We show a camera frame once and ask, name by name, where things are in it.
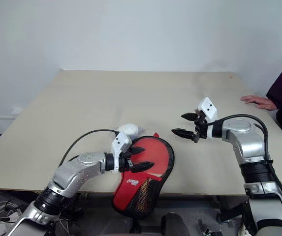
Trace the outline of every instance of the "metal stand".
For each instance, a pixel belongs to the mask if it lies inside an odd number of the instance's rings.
[[[228,220],[243,214],[243,210],[243,203],[240,203],[229,210],[221,210],[221,214],[216,216],[216,220],[219,224],[222,224],[223,222],[227,222]]]
[[[141,226],[137,219],[133,219],[130,234],[140,234],[140,233],[141,233]]]

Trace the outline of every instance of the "white wall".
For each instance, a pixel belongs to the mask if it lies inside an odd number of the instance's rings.
[[[235,71],[264,95],[282,71],[282,0],[0,0],[0,116],[61,68]]]

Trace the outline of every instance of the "black cable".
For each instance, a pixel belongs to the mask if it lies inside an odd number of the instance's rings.
[[[208,126],[209,125],[214,125],[214,124],[223,122],[225,120],[232,119],[232,118],[237,118],[237,117],[251,118],[253,120],[256,120],[261,125],[261,127],[260,127],[258,124],[254,124],[256,127],[261,129],[263,134],[264,134],[264,153],[265,153],[264,159],[267,162],[269,171],[271,172],[273,178],[275,179],[275,181],[276,181],[277,185],[279,186],[279,188],[281,190],[281,193],[282,193],[282,183],[279,180],[279,178],[277,177],[277,175],[275,173],[275,170],[274,170],[274,168],[272,166],[272,162],[270,161],[271,159],[270,159],[270,154],[269,154],[269,151],[268,151],[268,139],[269,139],[268,129],[267,129],[267,126],[263,123],[262,120],[260,120],[258,117],[255,117],[255,116],[252,116],[252,115],[248,115],[248,114],[237,114],[237,115],[231,115],[231,116],[227,116],[227,117],[218,119],[218,120],[216,120],[214,122],[208,123],[207,125]]]
[[[79,156],[79,155],[72,157],[71,159],[69,159],[69,161],[74,160],[74,159],[75,159],[76,157],[78,157],[78,156]]]
[[[263,128],[260,126],[260,125],[258,125],[258,124],[254,124],[257,128],[259,128],[261,131],[262,131],[262,133],[264,134],[264,130],[263,130]]]
[[[8,201],[7,201],[7,203],[5,204],[5,207],[4,207],[4,211],[10,211],[10,210],[12,210],[12,211],[14,211],[14,210],[17,210],[17,209],[21,209],[22,208],[22,205],[20,205],[20,206],[17,206],[17,207],[13,207],[13,206],[10,206],[10,207],[12,207],[12,209],[9,209],[8,207],[8,205],[7,204],[9,204],[9,203],[11,203],[11,199],[9,199]]]
[[[117,134],[119,133],[118,131],[115,131],[115,130],[113,130],[113,129],[96,129],[96,130],[93,130],[93,131],[90,131],[90,132],[87,132],[87,133],[83,134],[81,137],[79,137],[77,140],[75,140],[75,141],[72,143],[72,145],[68,148],[68,150],[66,151],[66,153],[65,153],[64,156],[62,157],[62,160],[61,160],[59,166],[61,166],[61,165],[63,164],[63,162],[64,162],[66,156],[68,155],[68,153],[70,152],[70,150],[72,149],[72,147],[74,147],[74,145],[75,145],[78,141],[80,141],[82,138],[84,138],[85,136],[87,136],[87,135],[89,135],[89,134],[92,134],[92,133],[95,133],[95,132],[102,132],[102,131],[113,132],[113,133],[116,134],[116,136],[117,136]]]

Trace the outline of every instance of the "finger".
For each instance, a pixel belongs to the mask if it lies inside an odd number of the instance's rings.
[[[258,108],[258,109],[265,109],[265,110],[269,110],[270,109],[270,105],[268,105],[268,104],[258,104],[258,105],[256,105],[256,108]]]
[[[248,103],[251,103],[251,102],[256,102],[256,98],[251,98],[249,99],[248,101],[246,101],[245,103],[248,104]]]
[[[253,95],[243,96],[243,97],[240,98],[240,100],[245,101],[245,100],[249,100],[251,98],[253,98]]]

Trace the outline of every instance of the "printed logo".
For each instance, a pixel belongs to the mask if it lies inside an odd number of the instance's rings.
[[[136,185],[139,183],[138,180],[133,180],[133,179],[128,179],[126,182],[127,182],[127,183],[131,183],[131,184],[134,185],[134,186],[136,186]]]

